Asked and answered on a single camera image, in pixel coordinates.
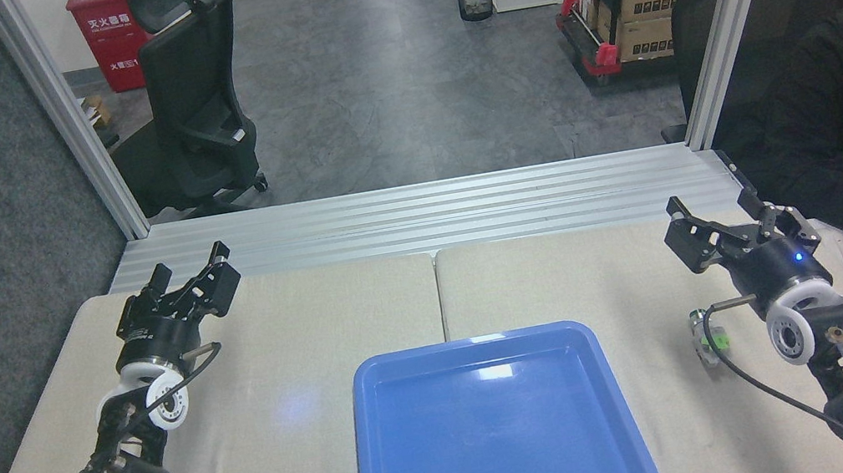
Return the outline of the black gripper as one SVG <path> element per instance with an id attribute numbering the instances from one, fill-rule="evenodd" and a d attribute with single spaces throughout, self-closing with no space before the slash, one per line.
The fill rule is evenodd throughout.
<path id="1" fill-rule="evenodd" d="M 816 249 L 823 237 L 797 209 L 761 201 L 750 187 L 743 188 L 737 202 L 754 219 L 752 242 L 763 243 L 749 252 L 743 228 L 705 221 L 693 216 L 678 196 L 669 198 L 670 223 L 664 242 L 691 273 L 734 261 L 738 290 L 754 296 L 749 304 L 754 312 L 768 310 L 802 282 L 815 279 L 832 284 L 828 269 L 807 252 Z"/>
<path id="2" fill-rule="evenodd" d="M 173 272 L 162 262 L 155 264 L 141 294 L 130 295 L 121 311 L 116 334 L 124 341 L 122 368 L 156 359 L 176 368 L 194 365 L 195 358 L 184 355 L 200 346 L 199 319 L 225 317 L 240 284 L 241 274 L 228 262 L 230 254 L 223 241 L 216 241 L 202 271 L 167 295 Z"/>

